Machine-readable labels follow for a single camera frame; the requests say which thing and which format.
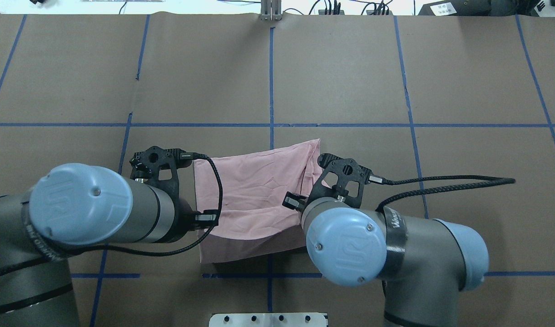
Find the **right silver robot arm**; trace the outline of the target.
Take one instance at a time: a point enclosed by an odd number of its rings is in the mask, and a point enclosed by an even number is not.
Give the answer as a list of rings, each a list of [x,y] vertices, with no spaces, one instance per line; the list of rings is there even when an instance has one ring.
[[[323,277],[344,287],[379,279],[386,327],[455,327],[460,292],[477,289],[489,270],[489,251],[472,228],[440,219],[407,217],[400,199],[490,188],[505,178],[447,175],[392,180],[351,158],[319,155],[323,169],[309,195],[288,192],[283,206],[301,214],[308,255]],[[463,184],[404,191],[373,211],[362,206],[367,184],[403,185],[463,180]]]

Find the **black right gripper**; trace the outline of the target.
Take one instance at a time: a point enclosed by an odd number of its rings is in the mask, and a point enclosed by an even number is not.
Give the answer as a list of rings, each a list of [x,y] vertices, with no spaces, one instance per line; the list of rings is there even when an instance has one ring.
[[[326,197],[333,199],[343,198],[343,202],[349,207],[360,208],[362,205],[363,187],[370,183],[372,170],[358,165],[352,158],[341,158],[330,153],[319,155],[317,163],[323,168],[323,172],[313,185],[307,199],[307,205],[319,198]],[[337,176],[337,182],[332,187],[322,184],[325,177],[330,173]],[[349,195],[347,189],[349,183],[358,184],[356,196]],[[302,213],[306,206],[306,197],[288,191],[284,196],[282,206]]]

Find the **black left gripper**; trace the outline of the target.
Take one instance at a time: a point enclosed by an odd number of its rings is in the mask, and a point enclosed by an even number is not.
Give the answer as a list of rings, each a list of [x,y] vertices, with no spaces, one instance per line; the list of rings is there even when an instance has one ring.
[[[145,151],[135,152],[129,160],[132,167],[130,178],[144,180],[149,186],[162,190],[173,203],[180,204],[180,181],[178,170],[187,168],[194,159],[194,153],[179,148],[163,149],[151,146]],[[218,226],[219,210],[194,212],[195,228]]]

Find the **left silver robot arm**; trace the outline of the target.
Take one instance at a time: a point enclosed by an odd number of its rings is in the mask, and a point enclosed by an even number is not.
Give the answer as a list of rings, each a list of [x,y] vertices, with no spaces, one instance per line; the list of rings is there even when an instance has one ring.
[[[178,170],[206,161],[215,209],[195,211],[179,195]],[[213,160],[157,146],[130,159],[130,178],[67,163],[21,194],[0,195],[0,327],[80,325],[69,258],[116,251],[163,258],[199,245],[218,225],[223,188]]]

